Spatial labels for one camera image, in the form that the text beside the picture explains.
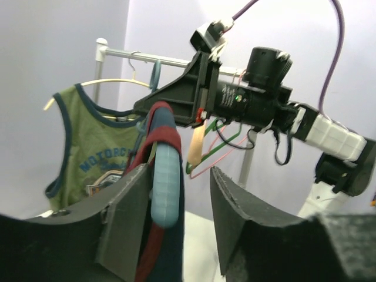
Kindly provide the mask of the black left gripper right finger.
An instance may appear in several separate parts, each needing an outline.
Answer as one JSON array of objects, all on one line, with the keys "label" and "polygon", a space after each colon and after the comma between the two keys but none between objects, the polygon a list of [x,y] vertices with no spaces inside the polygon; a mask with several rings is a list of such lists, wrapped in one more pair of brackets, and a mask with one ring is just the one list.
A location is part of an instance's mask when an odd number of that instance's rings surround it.
[{"label": "black left gripper right finger", "polygon": [[375,216],[302,219],[238,186],[218,167],[210,192],[220,271],[227,281],[374,281]]}]

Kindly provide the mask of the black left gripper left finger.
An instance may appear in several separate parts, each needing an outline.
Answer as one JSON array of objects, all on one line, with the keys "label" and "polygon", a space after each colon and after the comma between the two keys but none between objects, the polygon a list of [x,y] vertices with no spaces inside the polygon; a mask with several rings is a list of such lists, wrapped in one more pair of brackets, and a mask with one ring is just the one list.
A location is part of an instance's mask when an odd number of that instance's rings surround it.
[{"label": "black left gripper left finger", "polygon": [[151,185],[141,164],[49,217],[1,216],[1,280],[133,281]]}]

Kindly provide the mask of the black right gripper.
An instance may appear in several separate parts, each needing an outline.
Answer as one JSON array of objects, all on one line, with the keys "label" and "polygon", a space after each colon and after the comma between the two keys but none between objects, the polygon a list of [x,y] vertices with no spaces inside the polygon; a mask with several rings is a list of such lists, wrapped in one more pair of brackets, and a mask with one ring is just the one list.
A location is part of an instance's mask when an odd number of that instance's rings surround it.
[{"label": "black right gripper", "polygon": [[166,102],[175,124],[193,128],[202,125],[199,111],[263,128],[276,114],[276,52],[252,51],[243,81],[236,86],[218,79],[219,62],[196,52],[183,74],[173,82],[138,100],[133,111],[146,115],[157,102]]}]

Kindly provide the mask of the beige wooden hanger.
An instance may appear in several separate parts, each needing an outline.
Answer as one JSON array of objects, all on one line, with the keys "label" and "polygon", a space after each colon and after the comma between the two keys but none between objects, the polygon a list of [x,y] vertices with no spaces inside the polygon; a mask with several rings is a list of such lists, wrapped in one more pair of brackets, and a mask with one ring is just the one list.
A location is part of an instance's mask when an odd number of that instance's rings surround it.
[{"label": "beige wooden hanger", "polygon": [[196,166],[201,162],[205,130],[206,124],[204,123],[193,131],[187,156],[187,161],[193,166]]}]

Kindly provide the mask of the navy blue garment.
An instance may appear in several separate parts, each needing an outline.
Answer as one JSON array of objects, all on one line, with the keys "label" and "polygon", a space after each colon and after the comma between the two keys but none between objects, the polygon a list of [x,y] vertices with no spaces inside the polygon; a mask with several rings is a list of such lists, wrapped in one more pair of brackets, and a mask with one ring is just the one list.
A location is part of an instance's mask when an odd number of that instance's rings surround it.
[{"label": "navy blue garment", "polygon": [[152,188],[146,235],[135,281],[182,281],[184,242],[184,180],[181,139],[173,111],[166,102],[155,103],[146,119],[146,139],[127,172],[141,163],[152,168]]}]

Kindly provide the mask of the green plastic hanger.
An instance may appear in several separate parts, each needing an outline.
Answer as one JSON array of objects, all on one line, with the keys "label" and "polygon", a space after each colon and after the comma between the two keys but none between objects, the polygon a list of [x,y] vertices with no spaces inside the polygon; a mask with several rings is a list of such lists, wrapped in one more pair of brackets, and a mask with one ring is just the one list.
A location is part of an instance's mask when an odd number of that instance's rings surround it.
[{"label": "green plastic hanger", "polygon": [[[240,133],[241,133],[242,124],[240,123],[238,131],[233,136],[229,137],[228,139],[226,139],[225,137],[221,137],[221,134],[222,134],[222,131],[223,131],[223,130],[221,130],[221,128],[226,127],[226,125],[224,123],[221,124],[221,125],[217,125],[218,121],[219,121],[219,119],[215,119],[214,121],[211,122],[211,124],[209,124],[208,126],[206,126],[206,129],[204,131],[204,136],[206,136],[210,131],[213,131],[213,132],[217,133],[217,137],[212,142],[212,144],[210,145],[208,152],[205,153],[205,154],[203,154],[201,156],[199,164],[201,162],[205,161],[211,155],[215,154],[218,150],[220,150],[221,148],[223,148],[225,145],[228,145],[232,140],[234,140],[235,138],[237,138],[240,135]],[[216,147],[213,147],[218,138],[220,138],[222,140],[222,143],[219,144],[219,145],[217,145]]]}]

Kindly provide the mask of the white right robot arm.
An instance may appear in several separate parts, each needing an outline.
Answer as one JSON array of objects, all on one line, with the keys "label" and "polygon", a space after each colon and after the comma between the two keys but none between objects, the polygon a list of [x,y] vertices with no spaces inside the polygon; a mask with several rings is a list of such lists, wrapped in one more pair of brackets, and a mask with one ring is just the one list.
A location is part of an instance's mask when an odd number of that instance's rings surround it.
[{"label": "white right robot arm", "polygon": [[252,50],[243,85],[219,80],[220,62],[198,52],[175,81],[138,100],[134,111],[149,114],[157,102],[166,102],[181,127],[198,127],[211,116],[216,125],[237,122],[257,133],[272,131],[318,148],[313,186],[298,213],[306,218],[337,211],[350,197],[361,194],[375,165],[375,141],[354,133],[309,105],[290,100],[282,81],[290,70],[289,54],[276,49]]}]

